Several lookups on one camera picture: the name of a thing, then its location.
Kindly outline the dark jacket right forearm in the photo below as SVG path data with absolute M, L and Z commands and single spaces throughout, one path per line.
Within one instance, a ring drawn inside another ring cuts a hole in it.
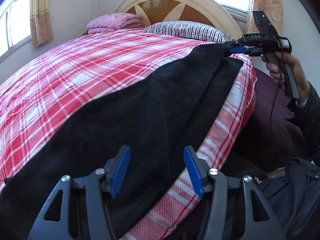
M 310 82 L 308 85 L 308 96 L 301 104 L 294 98 L 289 101 L 287 108 L 294 113 L 294 117 L 287 121 L 301 130 L 309 153 L 317 155 L 319 154 L 319 96 Z

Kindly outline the person's right hand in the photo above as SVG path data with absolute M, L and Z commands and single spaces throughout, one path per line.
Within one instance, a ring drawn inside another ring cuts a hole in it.
M 287 52 L 275 52 L 275 56 L 279 60 L 279 64 L 270 61 L 266 55 L 261 55 L 262 61 L 266 63 L 266 68 L 275 83 L 285 83 L 287 78 L 289 81 L 295 80 L 298 98 L 297 105 L 305 102 L 310 94 L 310 84 L 307 81 L 303 68 L 299 60 Z

